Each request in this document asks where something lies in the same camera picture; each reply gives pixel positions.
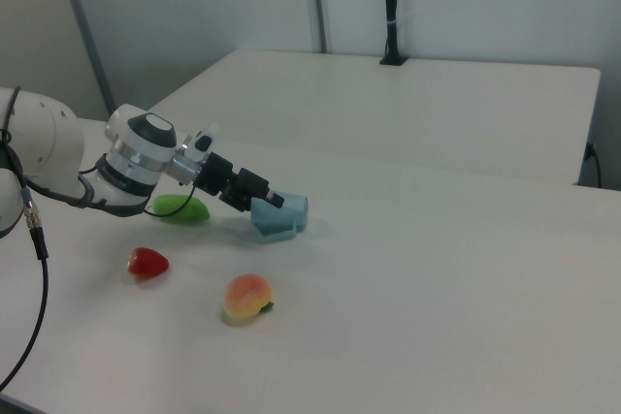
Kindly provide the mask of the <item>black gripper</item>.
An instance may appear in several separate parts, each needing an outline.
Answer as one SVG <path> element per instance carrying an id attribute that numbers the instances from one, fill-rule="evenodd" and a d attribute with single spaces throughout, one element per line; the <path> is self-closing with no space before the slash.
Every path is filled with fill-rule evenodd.
<path id="1" fill-rule="evenodd" d="M 284 198 L 270 188 L 265 178 L 241 168 L 238 174 L 233 164 L 217 153 L 211 152 L 202 162 L 196 177 L 196 187 L 239 212 L 250 211 L 252 198 L 271 206 L 282 206 Z"/>

